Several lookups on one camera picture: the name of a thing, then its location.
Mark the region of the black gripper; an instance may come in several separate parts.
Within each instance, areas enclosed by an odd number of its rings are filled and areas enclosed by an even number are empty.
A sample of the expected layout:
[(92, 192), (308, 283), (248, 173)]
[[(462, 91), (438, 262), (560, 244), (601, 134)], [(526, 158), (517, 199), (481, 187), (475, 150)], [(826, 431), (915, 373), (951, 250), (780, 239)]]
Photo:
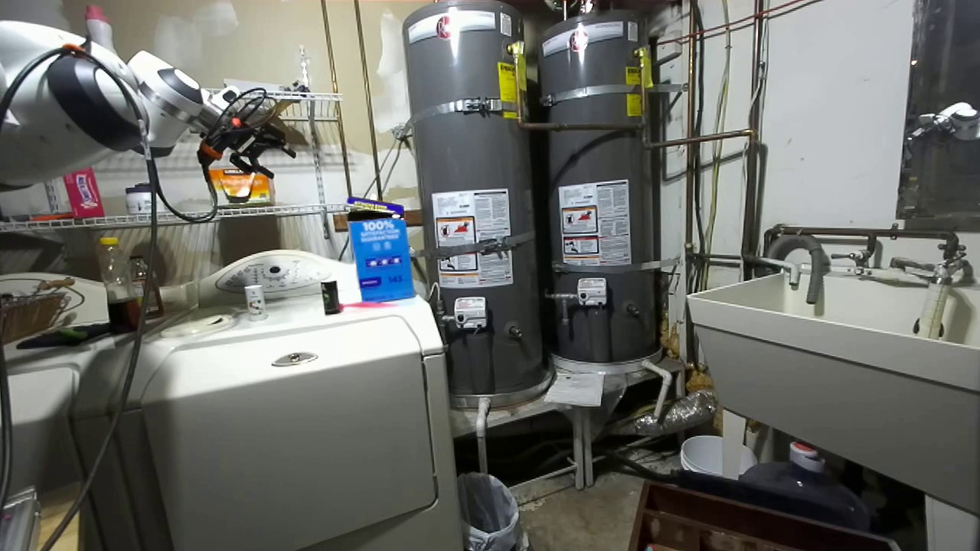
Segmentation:
[(264, 86), (234, 91), (218, 120), (205, 127), (196, 147), (200, 167), (213, 170), (218, 158), (231, 158), (246, 175), (270, 175), (260, 162), (267, 150), (294, 157), (299, 147), (299, 131), (281, 120), (284, 108), (291, 99), (277, 99)]

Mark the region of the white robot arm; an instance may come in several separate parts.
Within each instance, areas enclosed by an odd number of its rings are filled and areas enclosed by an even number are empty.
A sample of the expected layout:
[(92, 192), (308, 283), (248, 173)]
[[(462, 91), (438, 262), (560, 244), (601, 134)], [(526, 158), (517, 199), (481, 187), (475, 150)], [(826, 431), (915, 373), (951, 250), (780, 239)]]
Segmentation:
[(222, 157), (267, 173), (264, 150), (294, 154), (305, 134), (281, 120), (289, 99), (264, 86), (205, 91), (154, 51), (122, 62), (88, 38), (0, 22), (0, 187), (23, 189), (111, 154), (168, 157), (196, 131), (200, 162)]

